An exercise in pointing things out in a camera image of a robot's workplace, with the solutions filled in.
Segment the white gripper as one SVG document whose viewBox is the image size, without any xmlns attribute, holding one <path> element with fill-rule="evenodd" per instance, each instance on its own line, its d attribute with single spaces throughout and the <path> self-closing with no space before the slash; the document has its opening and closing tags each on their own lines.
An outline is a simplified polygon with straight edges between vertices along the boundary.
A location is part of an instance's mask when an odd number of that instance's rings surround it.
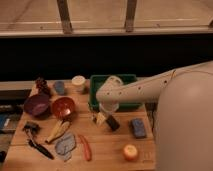
<svg viewBox="0 0 213 171">
<path fill-rule="evenodd" d="M 104 123 L 107 124 L 107 118 L 112 115 L 113 116 L 114 110 L 110 110 L 107 106 L 103 104 L 99 105 L 99 112 L 97 113 L 97 125 L 100 126 Z"/>
</svg>

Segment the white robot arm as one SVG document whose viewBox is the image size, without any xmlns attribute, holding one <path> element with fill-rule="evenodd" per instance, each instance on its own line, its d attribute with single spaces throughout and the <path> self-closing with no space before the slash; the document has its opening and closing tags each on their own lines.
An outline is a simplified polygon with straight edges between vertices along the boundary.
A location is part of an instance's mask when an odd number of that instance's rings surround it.
<svg viewBox="0 0 213 171">
<path fill-rule="evenodd" d="M 126 85 L 109 78 L 97 91 L 101 108 L 157 103 L 156 171 L 213 171 L 213 60 Z"/>
</svg>

